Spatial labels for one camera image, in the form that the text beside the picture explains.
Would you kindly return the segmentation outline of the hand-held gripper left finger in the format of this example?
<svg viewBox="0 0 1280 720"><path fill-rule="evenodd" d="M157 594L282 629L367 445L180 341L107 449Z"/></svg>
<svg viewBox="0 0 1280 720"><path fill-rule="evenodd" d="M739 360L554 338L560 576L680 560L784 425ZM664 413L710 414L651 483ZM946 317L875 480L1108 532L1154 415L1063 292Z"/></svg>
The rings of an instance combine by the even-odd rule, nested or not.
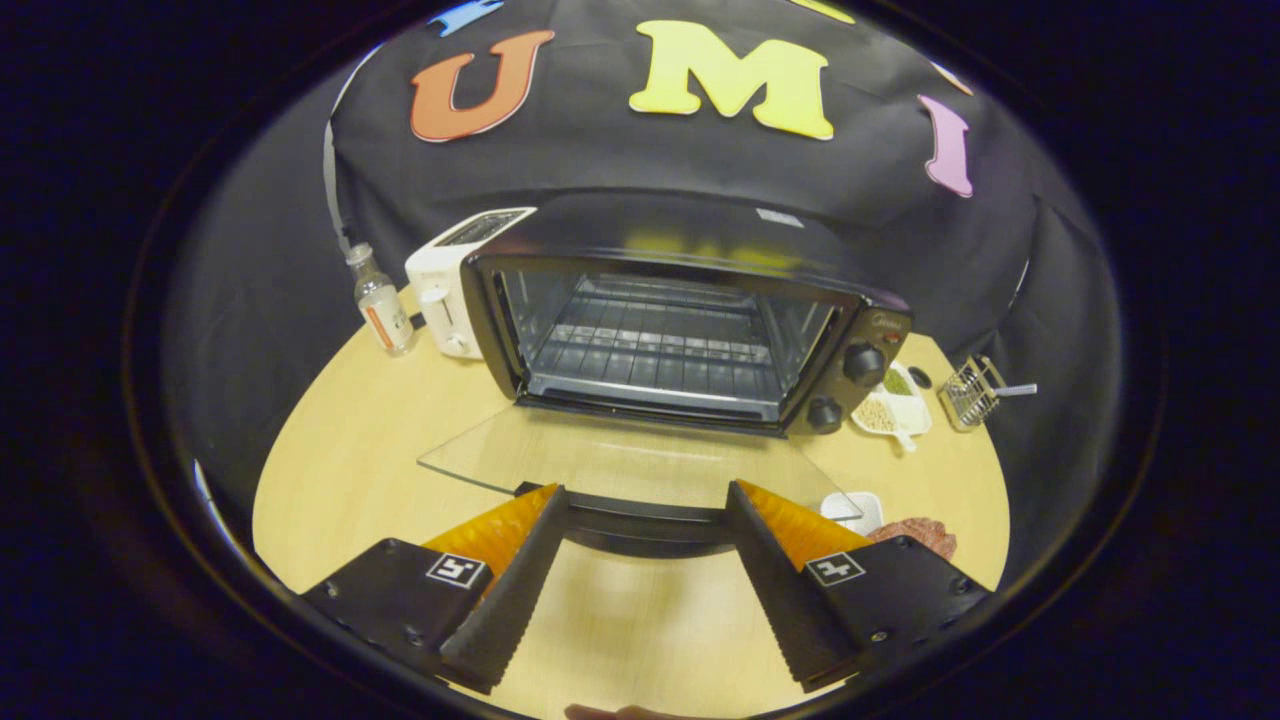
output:
<svg viewBox="0 0 1280 720"><path fill-rule="evenodd" d="M529 628L568 510L563 486L543 486L424 544L381 539L302 596L406 667L488 694Z"/></svg>

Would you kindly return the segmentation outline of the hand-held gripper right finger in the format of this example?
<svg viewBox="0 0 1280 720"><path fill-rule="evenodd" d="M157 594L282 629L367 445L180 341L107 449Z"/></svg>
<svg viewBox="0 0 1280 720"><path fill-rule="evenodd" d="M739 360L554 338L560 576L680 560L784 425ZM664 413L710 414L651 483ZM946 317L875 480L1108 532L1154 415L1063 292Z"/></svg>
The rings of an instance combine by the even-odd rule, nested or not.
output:
<svg viewBox="0 0 1280 720"><path fill-rule="evenodd" d="M910 536L873 542L733 480L724 523L792 679L813 692L924 662L988 597Z"/></svg>

